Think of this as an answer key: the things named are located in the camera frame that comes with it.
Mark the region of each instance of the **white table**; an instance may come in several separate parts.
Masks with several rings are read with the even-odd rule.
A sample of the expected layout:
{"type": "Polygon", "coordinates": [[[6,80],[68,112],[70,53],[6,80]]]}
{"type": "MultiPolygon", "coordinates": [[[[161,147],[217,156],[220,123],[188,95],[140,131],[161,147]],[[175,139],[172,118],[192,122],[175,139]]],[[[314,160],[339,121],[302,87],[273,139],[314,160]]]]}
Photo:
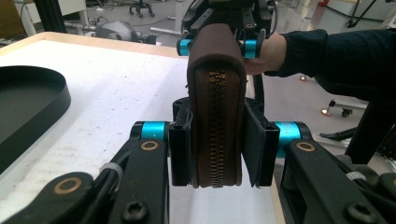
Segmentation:
{"type": "MultiPolygon", "coordinates": [[[[84,0],[59,0],[59,6],[62,11],[62,15],[68,15],[74,12],[78,12],[81,19],[81,24],[88,24],[88,16],[86,11],[86,5],[84,0]]],[[[40,16],[38,15],[35,3],[29,3],[23,5],[22,3],[16,2],[15,7],[21,16],[21,20],[27,35],[35,35],[35,23],[41,22],[40,16]]]]}
{"type": "MultiPolygon", "coordinates": [[[[35,65],[63,74],[66,113],[0,175],[0,222],[22,209],[53,178],[96,177],[138,120],[171,120],[187,96],[186,58],[176,49],[41,33],[0,49],[0,66],[35,65]]],[[[276,187],[170,188],[171,223],[284,223],[276,187]]]]}

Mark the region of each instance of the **metal zipper teeth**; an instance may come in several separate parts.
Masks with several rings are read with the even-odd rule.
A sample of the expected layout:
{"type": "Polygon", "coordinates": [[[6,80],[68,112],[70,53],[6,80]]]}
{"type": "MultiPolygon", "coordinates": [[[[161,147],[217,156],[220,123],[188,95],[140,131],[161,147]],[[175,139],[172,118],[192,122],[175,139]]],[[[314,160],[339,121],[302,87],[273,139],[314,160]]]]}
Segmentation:
{"type": "Polygon", "coordinates": [[[225,72],[221,70],[209,72],[207,82],[211,183],[213,188],[221,188],[224,186],[225,72]]]}

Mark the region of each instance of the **blue cylindrical joint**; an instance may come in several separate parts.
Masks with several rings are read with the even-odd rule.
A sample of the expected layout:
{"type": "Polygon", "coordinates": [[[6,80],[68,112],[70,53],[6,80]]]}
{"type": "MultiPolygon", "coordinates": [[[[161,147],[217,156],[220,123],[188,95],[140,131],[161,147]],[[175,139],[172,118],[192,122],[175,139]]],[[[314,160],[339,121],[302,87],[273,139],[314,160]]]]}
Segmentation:
{"type": "Polygon", "coordinates": [[[301,139],[300,129],[295,122],[275,122],[275,125],[280,129],[279,135],[279,149],[276,156],[278,158],[285,158],[285,150],[283,149],[291,140],[297,138],[301,139]]]}
{"type": "Polygon", "coordinates": [[[245,41],[245,58],[256,58],[256,40],[245,41]]]}
{"type": "Polygon", "coordinates": [[[191,40],[190,39],[181,39],[178,42],[177,45],[177,50],[180,56],[189,56],[190,55],[190,50],[189,50],[189,44],[191,40]]]}
{"type": "Polygon", "coordinates": [[[165,121],[145,121],[142,127],[141,138],[164,140],[165,121]]]}

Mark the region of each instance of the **wheeled stand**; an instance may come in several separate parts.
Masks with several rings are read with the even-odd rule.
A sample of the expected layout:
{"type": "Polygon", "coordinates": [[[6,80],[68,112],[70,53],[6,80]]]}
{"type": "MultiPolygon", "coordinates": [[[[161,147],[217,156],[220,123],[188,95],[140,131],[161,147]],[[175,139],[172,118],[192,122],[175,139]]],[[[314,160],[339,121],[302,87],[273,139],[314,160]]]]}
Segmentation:
{"type": "Polygon", "coordinates": [[[131,15],[134,15],[133,8],[136,8],[136,12],[137,12],[137,14],[139,15],[140,18],[143,18],[143,14],[140,13],[140,9],[143,9],[143,8],[147,8],[149,15],[151,17],[155,17],[155,14],[152,12],[151,5],[147,4],[147,3],[143,3],[142,0],[139,0],[139,2],[137,2],[137,3],[133,3],[129,7],[129,13],[131,13],[131,15]]]}

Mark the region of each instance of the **person's arm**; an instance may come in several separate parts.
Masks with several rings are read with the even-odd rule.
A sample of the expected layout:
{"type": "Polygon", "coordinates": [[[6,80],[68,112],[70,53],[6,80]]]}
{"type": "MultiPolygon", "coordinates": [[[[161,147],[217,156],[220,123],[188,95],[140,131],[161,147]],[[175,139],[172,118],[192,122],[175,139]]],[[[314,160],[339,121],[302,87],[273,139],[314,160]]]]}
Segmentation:
{"type": "Polygon", "coordinates": [[[245,63],[248,74],[264,72],[267,76],[277,77],[288,77],[297,73],[310,77],[317,74],[350,77],[378,74],[394,76],[396,32],[373,30],[327,35],[324,30],[315,30],[275,35],[264,42],[259,59],[246,60],[245,63]],[[282,37],[283,42],[272,40],[282,37]]]}

